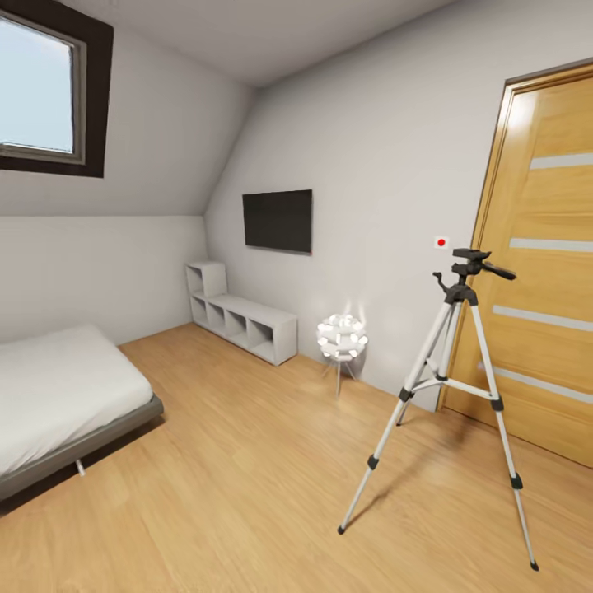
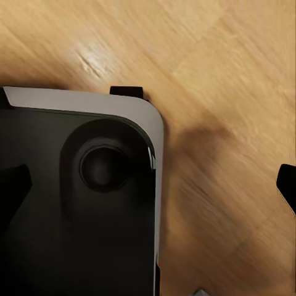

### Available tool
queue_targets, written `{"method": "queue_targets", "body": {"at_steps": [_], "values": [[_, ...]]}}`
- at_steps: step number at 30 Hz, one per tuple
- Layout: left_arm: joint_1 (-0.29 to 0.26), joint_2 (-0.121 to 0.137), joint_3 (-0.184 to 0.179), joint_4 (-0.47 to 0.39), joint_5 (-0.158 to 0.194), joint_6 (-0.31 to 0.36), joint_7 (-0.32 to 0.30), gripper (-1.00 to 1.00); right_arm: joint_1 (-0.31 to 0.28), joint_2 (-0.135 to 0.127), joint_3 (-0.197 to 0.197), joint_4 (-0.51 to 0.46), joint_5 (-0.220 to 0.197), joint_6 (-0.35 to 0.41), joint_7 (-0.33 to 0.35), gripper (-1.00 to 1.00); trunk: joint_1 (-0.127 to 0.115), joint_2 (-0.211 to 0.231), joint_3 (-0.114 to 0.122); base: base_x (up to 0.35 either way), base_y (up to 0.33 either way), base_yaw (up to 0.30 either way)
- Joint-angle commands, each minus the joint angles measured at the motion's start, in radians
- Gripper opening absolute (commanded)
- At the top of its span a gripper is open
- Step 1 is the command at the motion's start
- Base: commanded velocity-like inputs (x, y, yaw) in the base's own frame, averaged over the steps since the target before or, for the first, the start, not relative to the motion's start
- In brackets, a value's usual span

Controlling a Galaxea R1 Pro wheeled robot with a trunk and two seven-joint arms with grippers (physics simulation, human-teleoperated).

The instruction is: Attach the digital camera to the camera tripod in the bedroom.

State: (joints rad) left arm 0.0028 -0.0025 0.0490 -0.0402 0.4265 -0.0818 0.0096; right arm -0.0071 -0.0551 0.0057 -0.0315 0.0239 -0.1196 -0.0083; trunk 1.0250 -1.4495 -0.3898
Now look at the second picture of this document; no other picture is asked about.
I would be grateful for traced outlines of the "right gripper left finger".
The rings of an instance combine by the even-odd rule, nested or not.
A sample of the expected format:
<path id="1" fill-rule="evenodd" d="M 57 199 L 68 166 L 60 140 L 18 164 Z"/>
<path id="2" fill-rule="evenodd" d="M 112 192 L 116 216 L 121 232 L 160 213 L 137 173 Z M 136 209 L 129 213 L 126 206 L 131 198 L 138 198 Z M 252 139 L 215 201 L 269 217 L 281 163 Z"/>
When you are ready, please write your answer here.
<path id="1" fill-rule="evenodd" d="M 0 237 L 32 188 L 27 164 L 0 171 Z"/>

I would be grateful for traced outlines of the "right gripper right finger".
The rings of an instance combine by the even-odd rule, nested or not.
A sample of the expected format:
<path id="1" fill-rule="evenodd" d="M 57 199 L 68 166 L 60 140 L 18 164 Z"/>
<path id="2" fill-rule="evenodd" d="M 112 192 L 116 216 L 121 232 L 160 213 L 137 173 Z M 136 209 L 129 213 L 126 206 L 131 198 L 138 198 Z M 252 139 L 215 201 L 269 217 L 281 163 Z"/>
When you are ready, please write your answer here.
<path id="1" fill-rule="evenodd" d="M 296 167 L 283 163 L 277 176 L 276 185 L 296 214 Z"/>

